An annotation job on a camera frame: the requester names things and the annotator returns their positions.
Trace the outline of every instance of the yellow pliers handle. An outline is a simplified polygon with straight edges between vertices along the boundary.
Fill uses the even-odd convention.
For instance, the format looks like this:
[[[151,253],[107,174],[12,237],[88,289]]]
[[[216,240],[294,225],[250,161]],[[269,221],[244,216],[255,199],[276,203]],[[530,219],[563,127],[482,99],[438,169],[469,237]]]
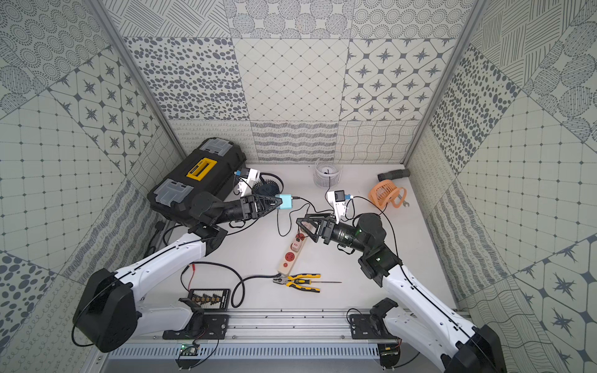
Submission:
[[[320,292],[321,290],[319,290],[318,288],[314,288],[311,286],[301,286],[301,284],[307,284],[307,285],[311,284],[311,280],[308,280],[308,279],[318,279],[318,278],[321,278],[321,275],[319,275],[319,274],[311,275],[309,273],[300,273],[298,275],[288,276],[288,282],[286,283],[286,286],[288,286],[290,288],[298,289],[300,291]]]

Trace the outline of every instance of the power strip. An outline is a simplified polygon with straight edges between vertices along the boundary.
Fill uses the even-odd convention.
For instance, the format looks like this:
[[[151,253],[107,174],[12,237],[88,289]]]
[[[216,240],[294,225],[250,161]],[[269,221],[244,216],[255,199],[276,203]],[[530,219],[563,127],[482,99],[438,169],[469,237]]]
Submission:
[[[309,223],[304,223],[304,225],[309,228],[311,231],[313,230],[313,226]],[[292,271],[294,263],[296,263],[301,250],[303,249],[304,243],[308,240],[309,237],[302,232],[299,232],[295,235],[293,242],[290,244],[288,249],[284,252],[284,256],[282,256],[282,261],[278,266],[278,272],[284,276],[288,276],[290,271]]]

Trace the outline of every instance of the yellow toolbox handle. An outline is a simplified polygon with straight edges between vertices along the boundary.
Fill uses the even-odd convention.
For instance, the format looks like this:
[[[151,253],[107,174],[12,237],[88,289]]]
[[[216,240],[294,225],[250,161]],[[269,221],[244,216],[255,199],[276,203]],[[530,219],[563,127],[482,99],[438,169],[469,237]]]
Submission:
[[[187,173],[187,177],[201,181],[214,168],[217,162],[213,159],[203,158]]]

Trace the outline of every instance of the patterned wall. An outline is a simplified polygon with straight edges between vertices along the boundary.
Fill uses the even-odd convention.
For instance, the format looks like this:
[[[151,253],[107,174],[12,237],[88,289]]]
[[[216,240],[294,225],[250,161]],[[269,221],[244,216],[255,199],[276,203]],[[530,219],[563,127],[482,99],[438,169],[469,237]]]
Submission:
[[[103,2],[185,149],[220,135],[262,163],[402,161],[474,4]]]
[[[0,84],[0,372],[78,372],[84,284],[143,255],[180,158],[82,2],[3,1]]]
[[[409,168],[509,372],[597,370],[597,1],[492,0]]]

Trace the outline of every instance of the white table surface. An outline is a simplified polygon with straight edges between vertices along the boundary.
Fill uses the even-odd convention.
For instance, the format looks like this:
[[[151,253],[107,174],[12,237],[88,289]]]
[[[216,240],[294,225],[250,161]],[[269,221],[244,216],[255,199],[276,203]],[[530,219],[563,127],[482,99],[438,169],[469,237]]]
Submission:
[[[271,172],[282,178],[285,184],[284,194],[301,196],[315,204],[318,211],[328,208],[324,199],[325,189],[316,187],[313,183],[313,165],[248,165],[262,172]],[[371,188],[377,184],[377,174],[401,169],[402,165],[343,165],[342,177],[338,185],[332,190],[344,190],[346,194],[367,197]],[[432,291],[448,307],[455,308],[456,304],[448,287],[444,271],[425,226],[423,216],[407,178],[394,180],[397,186],[408,190],[406,201],[409,207],[398,209],[389,206],[386,215],[392,221],[398,241],[398,254],[412,273]],[[237,198],[233,194],[227,201]],[[293,200],[293,209],[303,205],[302,200]],[[375,207],[361,199],[355,200],[356,213],[376,212]],[[293,213],[293,232],[296,231],[294,221],[304,216],[307,207]],[[290,210],[280,210],[280,231],[285,233],[289,229],[288,213]],[[352,207],[348,212],[352,216]],[[386,244],[394,251],[392,230],[387,220],[382,217],[387,231]],[[185,228],[173,231],[171,241],[185,232]],[[280,237],[276,230],[276,213],[259,219],[249,229],[237,235],[227,237],[220,247],[202,259],[226,264],[233,267],[244,278],[249,275],[274,275],[282,255],[291,243],[294,234]],[[270,279],[251,279],[245,284],[247,294],[244,303],[238,310],[314,310],[314,309],[348,309],[356,307],[369,309],[388,294],[373,280],[365,277],[357,263],[361,253],[355,251],[346,255],[336,249],[335,243],[324,245],[320,239],[318,243],[309,240],[305,243],[291,274],[320,273],[321,280],[342,281],[342,283],[319,283],[321,293],[302,292],[286,286],[275,284]],[[156,286],[146,297],[146,303],[175,303],[179,297],[187,295],[180,284],[180,271],[168,277]],[[191,270],[184,276],[185,285],[190,279]],[[238,278],[229,270],[209,265],[197,265],[191,288],[229,288],[233,289]],[[240,300],[240,290],[237,291],[236,302]]]

